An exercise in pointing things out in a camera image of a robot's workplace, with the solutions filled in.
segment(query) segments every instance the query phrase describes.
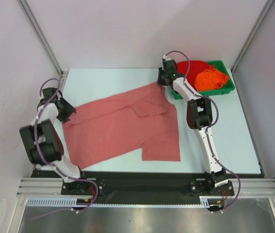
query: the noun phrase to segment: metal floor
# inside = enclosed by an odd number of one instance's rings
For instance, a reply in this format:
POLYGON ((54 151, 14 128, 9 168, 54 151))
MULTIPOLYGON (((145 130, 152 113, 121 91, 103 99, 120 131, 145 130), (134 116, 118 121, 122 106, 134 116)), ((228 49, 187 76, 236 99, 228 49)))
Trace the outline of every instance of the metal floor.
POLYGON ((268 199, 239 199, 224 214, 191 208, 90 208, 86 213, 26 207, 19 233, 275 233, 268 199))

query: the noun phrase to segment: light blue table surface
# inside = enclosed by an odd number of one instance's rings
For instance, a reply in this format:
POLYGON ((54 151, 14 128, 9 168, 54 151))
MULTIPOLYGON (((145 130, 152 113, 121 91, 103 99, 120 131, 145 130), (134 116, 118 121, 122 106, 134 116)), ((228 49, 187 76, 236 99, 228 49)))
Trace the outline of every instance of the light blue table surface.
MULTIPOLYGON (((157 77, 158 69, 71 69, 63 96, 73 106, 79 106, 147 85, 155 82, 157 77)), ((186 122, 187 104, 184 100, 175 100, 170 87, 165 89, 165 95, 177 109, 180 162, 142 161, 142 149, 138 149, 84 170, 203 173, 202 151, 198 139, 186 122)), ((212 98, 219 108, 219 120, 212 130, 221 162, 236 173, 260 174, 237 91, 212 98)), ((215 117, 216 110, 214 107, 212 110, 215 117)), ((62 124, 56 120, 54 126, 63 142, 65 154, 69 157, 62 124)))

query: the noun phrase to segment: cable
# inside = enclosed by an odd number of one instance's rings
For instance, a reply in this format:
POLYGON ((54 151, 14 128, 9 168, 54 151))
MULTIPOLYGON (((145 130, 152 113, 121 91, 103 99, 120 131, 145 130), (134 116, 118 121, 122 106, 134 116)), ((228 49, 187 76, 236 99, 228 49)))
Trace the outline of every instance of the cable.
MULTIPOLYGON (((70 177, 70 176, 64 174, 55 164, 47 162, 46 159, 45 159, 45 157, 44 157, 44 155, 42 154, 42 151, 41 151, 41 149, 40 149, 40 145, 39 145, 39 142, 38 142, 38 132, 37 132, 38 121, 39 121, 39 119, 40 119, 40 117, 41 117, 41 115, 42 115, 42 113, 43 113, 45 107, 48 106, 48 104, 49 104, 51 101, 53 101, 53 99, 57 96, 58 92, 60 91, 60 84, 61 84, 61 83, 60 83, 60 80, 59 80, 59 79, 56 79, 56 78, 48 79, 48 80, 46 80, 46 81, 42 84, 42 86, 41 86, 40 89, 39 89, 39 94, 40 94, 40 96, 41 96, 42 88, 44 87, 44 85, 45 85, 46 83, 52 81, 52 80, 56 80, 56 81, 58 82, 58 87, 57 87, 55 93, 54 93, 54 94, 47 100, 47 102, 41 107, 41 109, 40 109, 40 111, 38 112, 37 117, 36 117, 36 119, 35 119, 35 123, 34 123, 34 138, 35 138, 35 145, 36 145, 36 148, 37 148, 39 157, 40 157, 40 159, 42 160, 42 162, 43 162, 45 165, 50 165, 50 166, 52 166, 52 167, 55 167, 56 171, 57 171, 59 174, 61 174, 61 176, 66 177, 66 178, 68 178, 68 179, 70 179, 70 180, 73 180, 73 181, 88 182, 88 183, 91 183, 91 184, 94 185, 94 187, 95 187, 95 189, 96 189, 96 192, 95 192, 95 195, 93 196, 91 202, 90 202, 86 207, 84 207, 83 209, 77 210, 77 211, 76 211, 76 213, 82 213, 82 212, 86 211, 86 210, 90 207, 90 205, 96 200, 97 195, 98 195, 98 186, 97 186, 97 184, 96 184, 94 181, 92 181, 92 180, 77 179, 77 178, 74 178, 74 177, 70 177)), ((53 213, 62 211, 62 210, 71 210, 71 209, 66 209, 66 208, 64 208, 64 209, 55 210, 55 211, 52 211, 52 212, 43 214, 43 215, 41 215, 41 216, 37 216, 37 217, 34 217, 34 218, 30 218, 30 220, 35 220, 35 219, 38 219, 38 218, 41 218, 41 217, 44 217, 44 216, 47 216, 47 215, 50 215, 50 214, 53 214, 53 213)))
POLYGON ((223 189, 221 190, 222 194, 223 194, 223 201, 228 199, 228 193, 226 193, 226 191, 223 189))
POLYGON ((233 201, 232 201, 229 205, 227 205, 226 207, 223 208, 223 210, 224 210, 224 209, 226 209, 226 208, 232 206, 232 205, 235 203, 235 201, 237 200, 237 198, 239 197, 240 192, 241 192, 241 179, 239 178, 239 176, 238 176, 236 173, 234 173, 234 172, 232 172, 231 170, 227 169, 223 164, 221 164, 221 163, 219 162, 219 160, 216 158, 216 155, 215 155, 215 153, 214 153, 214 151, 213 151, 213 148, 212 148, 212 146, 211 146, 211 143, 210 143, 210 136, 209 136, 209 131, 208 131, 208 130, 209 130, 209 128, 210 128, 211 126, 214 126, 214 125, 218 122, 218 119, 219 119, 219 109, 218 109, 218 106, 217 106, 217 104, 215 103, 215 101, 213 101, 210 97, 208 97, 208 96, 203 96, 203 95, 200 95, 200 94, 197 94, 195 90, 192 90, 192 89, 186 84, 185 81, 186 81, 187 75, 188 75, 189 70, 190 70, 190 60, 189 60, 189 58, 187 57, 186 54, 184 54, 183 52, 178 51, 178 50, 173 50, 173 51, 168 52, 166 55, 164 55, 163 58, 165 58, 167 55, 169 55, 170 53, 173 53, 173 52, 178 52, 178 53, 182 54, 182 55, 187 59, 187 61, 188 61, 188 69, 187 69, 187 72, 186 72, 186 74, 185 74, 185 76, 184 76, 184 85, 185 85, 185 87, 193 94, 193 96, 200 97, 200 98, 207 98, 208 100, 210 100, 210 101, 212 102, 212 104, 215 106, 215 109, 216 109, 216 119, 215 119, 215 121, 214 121, 211 125, 209 125, 208 127, 206 127, 206 129, 205 129, 206 138, 207 138, 207 141, 208 141, 208 144, 209 144, 209 147, 210 147, 210 151, 211 151, 212 157, 213 157, 213 159, 216 161, 216 163, 218 163, 219 166, 221 166, 223 169, 227 170, 227 171, 230 172, 232 175, 234 175, 235 178, 236 178, 236 179, 238 180, 238 182, 239 182, 239 188, 238 188, 238 192, 237 192, 235 198, 233 199, 233 201))

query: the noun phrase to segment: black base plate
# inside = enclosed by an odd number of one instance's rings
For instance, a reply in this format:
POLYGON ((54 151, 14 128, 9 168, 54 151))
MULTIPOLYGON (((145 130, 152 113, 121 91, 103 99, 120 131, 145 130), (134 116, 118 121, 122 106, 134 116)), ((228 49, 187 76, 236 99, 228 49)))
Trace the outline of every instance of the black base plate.
POLYGON ((219 196, 222 197, 222 190, 225 190, 228 196, 234 196, 234 189, 232 181, 228 181, 227 184, 222 185, 218 188, 209 190, 206 186, 206 181, 190 181, 190 190, 192 196, 219 196))
MULTIPOLYGON (((104 180, 94 180, 98 187, 98 196, 105 195, 105 181, 104 180)), ((92 195, 92 191, 89 189, 90 183, 82 182, 82 181, 75 181, 72 183, 64 183, 62 185, 61 194, 62 195, 92 195)))

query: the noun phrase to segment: orange cloth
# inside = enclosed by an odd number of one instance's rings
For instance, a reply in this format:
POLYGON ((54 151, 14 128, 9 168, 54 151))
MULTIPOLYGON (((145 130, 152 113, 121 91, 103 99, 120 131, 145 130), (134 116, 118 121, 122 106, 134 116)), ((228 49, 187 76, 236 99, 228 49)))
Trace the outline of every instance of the orange cloth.
POLYGON ((217 69, 210 68, 199 73, 194 80, 197 91, 220 89, 228 82, 229 77, 217 69))

